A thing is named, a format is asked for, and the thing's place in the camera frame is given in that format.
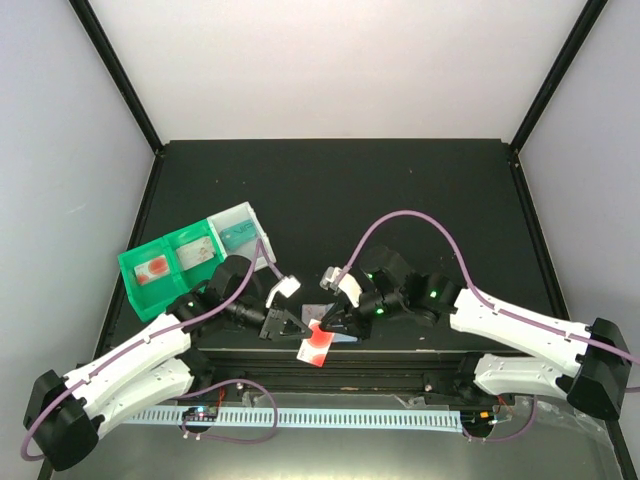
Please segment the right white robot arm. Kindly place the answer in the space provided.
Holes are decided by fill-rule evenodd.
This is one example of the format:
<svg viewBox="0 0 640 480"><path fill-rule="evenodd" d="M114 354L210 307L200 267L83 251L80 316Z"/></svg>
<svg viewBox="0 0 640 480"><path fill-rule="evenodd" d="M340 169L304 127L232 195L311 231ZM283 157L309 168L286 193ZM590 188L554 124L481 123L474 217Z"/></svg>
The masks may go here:
<svg viewBox="0 0 640 480"><path fill-rule="evenodd" d="M452 382L461 400L547 396L597 419L619 419L632 362L615 323L603 318L592 324L571 322L517 307L461 287L440 273L419 273L385 246L366 251L360 268L373 285L369 291L339 267L325 271L321 287L340 300L322 317L322 331L365 340L377 318L404 314L428 326L446 320L454 331L517 352L511 357L473 356Z"/></svg>

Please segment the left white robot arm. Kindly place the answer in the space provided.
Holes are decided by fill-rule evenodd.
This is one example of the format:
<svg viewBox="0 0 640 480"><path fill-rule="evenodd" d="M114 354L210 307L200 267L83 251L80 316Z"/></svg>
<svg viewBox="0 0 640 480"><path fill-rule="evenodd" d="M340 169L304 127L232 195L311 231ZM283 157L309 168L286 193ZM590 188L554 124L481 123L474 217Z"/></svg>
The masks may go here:
<svg viewBox="0 0 640 480"><path fill-rule="evenodd" d="M24 415L22 459L47 460L63 471L116 426L162 402L204 399L228 387L264 392L254 381L218 373L197 347L228 321L255 329L263 340L310 338L310 328L282 305L301 287L294 276L278 274L264 300L247 294L256 264L228 257L210 279L110 352L64 375L49 370L39 376Z"/></svg>

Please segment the teal VIP card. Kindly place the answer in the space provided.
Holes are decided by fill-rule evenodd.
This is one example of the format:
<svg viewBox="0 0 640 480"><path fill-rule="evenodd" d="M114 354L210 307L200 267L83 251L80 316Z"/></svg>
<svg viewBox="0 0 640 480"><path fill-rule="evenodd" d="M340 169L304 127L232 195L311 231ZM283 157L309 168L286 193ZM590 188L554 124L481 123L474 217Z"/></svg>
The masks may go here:
<svg viewBox="0 0 640 480"><path fill-rule="evenodd" d="M224 247L234 251L252 242L257 237L257 230L254 223L246 219L221 230L219 236Z"/></svg>

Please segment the white floral card in bin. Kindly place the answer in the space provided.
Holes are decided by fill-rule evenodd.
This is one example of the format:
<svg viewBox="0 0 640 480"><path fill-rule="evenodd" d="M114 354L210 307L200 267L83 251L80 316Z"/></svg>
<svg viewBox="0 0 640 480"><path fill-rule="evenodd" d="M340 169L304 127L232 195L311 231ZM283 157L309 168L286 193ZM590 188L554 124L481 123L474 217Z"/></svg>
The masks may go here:
<svg viewBox="0 0 640 480"><path fill-rule="evenodd" d="M216 250L209 236L202 236L176 249L176 255L184 270L194 268L216 256Z"/></svg>

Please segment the red circle card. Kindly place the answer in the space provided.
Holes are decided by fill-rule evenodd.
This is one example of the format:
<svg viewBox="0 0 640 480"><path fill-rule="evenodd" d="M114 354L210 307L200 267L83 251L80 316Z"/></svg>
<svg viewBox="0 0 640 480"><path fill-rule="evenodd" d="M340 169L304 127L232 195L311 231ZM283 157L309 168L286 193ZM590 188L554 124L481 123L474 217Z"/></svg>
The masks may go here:
<svg viewBox="0 0 640 480"><path fill-rule="evenodd" d="M136 281L140 286L159 280L170 273L165 255L159 255L134 267Z"/></svg>

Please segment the clear white bin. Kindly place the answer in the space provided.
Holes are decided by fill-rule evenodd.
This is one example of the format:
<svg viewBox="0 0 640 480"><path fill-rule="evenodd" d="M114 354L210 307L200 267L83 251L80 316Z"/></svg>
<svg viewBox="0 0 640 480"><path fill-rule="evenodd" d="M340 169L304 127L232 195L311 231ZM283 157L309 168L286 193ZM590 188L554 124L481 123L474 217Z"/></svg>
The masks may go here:
<svg viewBox="0 0 640 480"><path fill-rule="evenodd" d="M268 235L262 228L255 210L249 202L243 202L206 218L214 237L220 241L221 250L226 255L239 255L251 260L256 242L262 241L265 253L261 253L256 269L276 264L276 256Z"/></svg>

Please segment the small circuit board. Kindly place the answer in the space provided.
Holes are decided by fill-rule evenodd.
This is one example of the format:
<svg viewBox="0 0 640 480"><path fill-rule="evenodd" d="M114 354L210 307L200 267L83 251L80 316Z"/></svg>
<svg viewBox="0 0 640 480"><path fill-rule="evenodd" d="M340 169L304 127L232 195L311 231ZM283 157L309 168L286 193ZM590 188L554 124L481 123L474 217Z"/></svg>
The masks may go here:
<svg viewBox="0 0 640 480"><path fill-rule="evenodd" d="M182 414L182 420L186 422L214 422L218 416L216 407L192 406Z"/></svg>

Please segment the green divided bin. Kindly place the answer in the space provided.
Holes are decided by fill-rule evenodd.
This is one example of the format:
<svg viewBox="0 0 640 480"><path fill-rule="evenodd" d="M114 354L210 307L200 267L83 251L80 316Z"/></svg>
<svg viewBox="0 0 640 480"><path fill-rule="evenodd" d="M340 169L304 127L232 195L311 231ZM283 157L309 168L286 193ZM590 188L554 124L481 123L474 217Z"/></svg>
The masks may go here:
<svg viewBox="0 0 640 480"><path fill-rule="evenodd" d="M219 235L200 220L120 254L118 263L129 303L147 323L210 279L225 258Z"/></svg>

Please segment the black aluminium rail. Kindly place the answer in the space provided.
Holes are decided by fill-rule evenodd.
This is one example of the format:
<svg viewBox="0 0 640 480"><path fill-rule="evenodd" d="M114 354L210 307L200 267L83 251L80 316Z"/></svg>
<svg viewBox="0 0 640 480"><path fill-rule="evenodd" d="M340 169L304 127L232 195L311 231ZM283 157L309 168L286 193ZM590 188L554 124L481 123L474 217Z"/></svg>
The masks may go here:
<svg viewBox="0 0 640 480"><path fill-rule="evenodd" d="M424 394L462 371L480 352L332 350L321 367L292 349L200 350L220 379L239 377L273 393Z"/></svg>

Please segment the left black frame post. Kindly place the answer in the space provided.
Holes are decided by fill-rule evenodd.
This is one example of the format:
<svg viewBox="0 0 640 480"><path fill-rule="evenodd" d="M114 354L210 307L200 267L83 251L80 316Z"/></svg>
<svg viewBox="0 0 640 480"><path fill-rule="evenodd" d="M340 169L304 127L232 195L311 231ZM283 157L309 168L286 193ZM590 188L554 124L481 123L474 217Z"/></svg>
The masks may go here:
<svg viewBox="0 0 640 480"><path fill-rule="evenodd" d="M69 0L69 4L103 65L106 67L151 151L154 154L161 153L164 149L163 142L154 128L91 2L87 0Z"/></svg>

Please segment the black frame post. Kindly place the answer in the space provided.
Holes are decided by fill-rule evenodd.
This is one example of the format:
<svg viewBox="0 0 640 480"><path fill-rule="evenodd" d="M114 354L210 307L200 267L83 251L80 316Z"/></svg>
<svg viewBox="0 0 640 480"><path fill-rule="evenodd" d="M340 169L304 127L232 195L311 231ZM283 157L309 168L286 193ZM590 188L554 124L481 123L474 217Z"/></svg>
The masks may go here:
<svg viewBox="0 0 640 480"><path fill-rule="evenodd" d="M151 151L154 154L161 153L164 149L163 142L154 128L91 2L87 0L69 0L69 4L103 65L106 67Z"/></svg>
<svg viewBox="0 0 640 480"><path fill-rule="evenodd" d="M511 151L523 150L607 4L607 0L585 2L509 144Z"/></svg>

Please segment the right black frame post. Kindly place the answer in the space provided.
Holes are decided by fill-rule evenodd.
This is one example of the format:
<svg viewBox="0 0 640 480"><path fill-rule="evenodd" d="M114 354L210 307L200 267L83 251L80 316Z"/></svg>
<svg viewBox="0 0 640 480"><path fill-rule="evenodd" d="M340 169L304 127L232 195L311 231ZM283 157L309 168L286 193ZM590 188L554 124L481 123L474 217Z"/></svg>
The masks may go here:
<svg viewBox="0 0 640 480"><path fill-rule="evenodd" d="M511 151L523 150L607 4L607 0L585 2L509 144Z"/></svg>

